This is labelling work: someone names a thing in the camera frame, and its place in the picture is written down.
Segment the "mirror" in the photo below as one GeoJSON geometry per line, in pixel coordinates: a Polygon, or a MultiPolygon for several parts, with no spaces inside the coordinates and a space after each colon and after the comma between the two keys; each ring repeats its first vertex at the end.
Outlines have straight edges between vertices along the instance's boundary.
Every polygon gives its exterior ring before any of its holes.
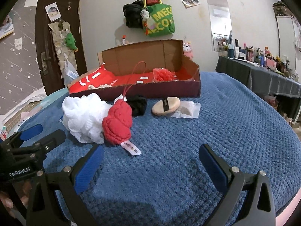
{"type": "Polygon", "coordinates": [[[227,0],[207,0],[211,23],[212,51],[222,51],[223,42],[232,43],[232,26],[227,0]]]}

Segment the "beige makeup sponge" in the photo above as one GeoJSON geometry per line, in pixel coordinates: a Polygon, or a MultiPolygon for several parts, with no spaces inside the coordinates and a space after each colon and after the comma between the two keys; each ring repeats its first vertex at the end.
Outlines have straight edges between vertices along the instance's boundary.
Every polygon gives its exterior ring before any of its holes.
{"type": "Polygon", "coordinates": [[[155,103],[151,111],[154,115],[166,115],[175,112],[180,106],[180,99],[177,97],[168,97],[155,103]]]}

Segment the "door handle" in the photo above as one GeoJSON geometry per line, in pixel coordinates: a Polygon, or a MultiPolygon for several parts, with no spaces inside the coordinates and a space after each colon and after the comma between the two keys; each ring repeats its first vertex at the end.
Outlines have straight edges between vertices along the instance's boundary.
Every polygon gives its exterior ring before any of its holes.
{"type": "Polygon", "coordinates": [[[42,69],[43,69],[43,75],[47,75],[48,74],[48,69],[47,69],[47,62],[48,60],[50,60],[51,57],[46,58],[46,54],[45,52],[41,53],[41,61],[42,61],[42,69]]]}

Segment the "pink plush toy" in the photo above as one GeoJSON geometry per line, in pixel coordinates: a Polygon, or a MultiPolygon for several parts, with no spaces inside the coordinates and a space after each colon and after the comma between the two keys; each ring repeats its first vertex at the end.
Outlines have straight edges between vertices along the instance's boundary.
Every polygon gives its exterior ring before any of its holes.
{"type": "Polygon", "coordinates": [[[188,43],[183,43],[183,50],[184,50],[184,55],[189,57],[190,60],[192,60],[193,54],[192,54],[192,48],[190,45],[190,41],[188,43]]]}

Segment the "star pattern wallpaper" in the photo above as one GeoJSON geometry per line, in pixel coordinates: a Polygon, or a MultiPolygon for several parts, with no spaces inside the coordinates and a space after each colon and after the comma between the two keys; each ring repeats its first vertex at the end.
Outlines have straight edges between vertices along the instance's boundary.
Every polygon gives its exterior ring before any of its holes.
{"type": "Polygon", "coordinates": [[[43,86],[35,42],[36,7],[18,0],[10,11],[14,32],[0,39],[0,115],[43,86]]]}

